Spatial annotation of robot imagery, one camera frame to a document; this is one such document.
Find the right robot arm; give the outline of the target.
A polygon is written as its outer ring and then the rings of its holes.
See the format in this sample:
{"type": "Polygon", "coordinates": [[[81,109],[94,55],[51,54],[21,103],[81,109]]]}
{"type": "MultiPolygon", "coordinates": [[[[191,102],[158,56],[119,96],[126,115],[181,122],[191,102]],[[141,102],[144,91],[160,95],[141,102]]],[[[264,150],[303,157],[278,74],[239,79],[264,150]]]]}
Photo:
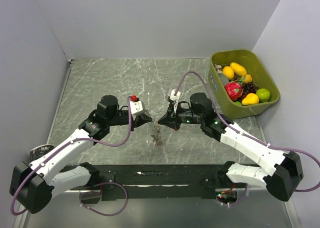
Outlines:
{"type": "Polygon", "coordinates": [[[205,93],[193,94],[187,108],[182,108],[179,98],[180,92],[173,89],[168,92],[169,106],[158,121],[160,125],[177,131],[181,124],[199,124],[207,136],[236,149],[257,164],[245,166],[226,162],[218,176],[223,187],[244,183],[265,188],[280,201],[287,202],[291,198],[303,179],[301,159],[297,153],[273,150],[259,143],[233,120],[217,114],[205,93]]]}

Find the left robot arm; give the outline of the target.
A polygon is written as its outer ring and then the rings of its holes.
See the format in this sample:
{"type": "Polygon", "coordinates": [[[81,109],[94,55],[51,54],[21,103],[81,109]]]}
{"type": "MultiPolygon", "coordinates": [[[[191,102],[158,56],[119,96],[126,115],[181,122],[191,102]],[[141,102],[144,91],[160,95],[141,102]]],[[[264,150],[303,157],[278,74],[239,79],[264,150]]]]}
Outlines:
{"type": "Polygon", "coordinates": [[[99,170],[88,162],[62,172],[77,155],[101,143],[111,126],[127,125],[128,133],[136,127],[151,122],[145,114],[142,101],[134,95],[127,98],[127,110],[121,108],[115,96],[101,98],[97,108],[60,145],[32,161],[20,162],[12,174],[9,193],[32,214],[41,211],[50,200],[73,188],[95,188],[99,183],[99,170]]]}

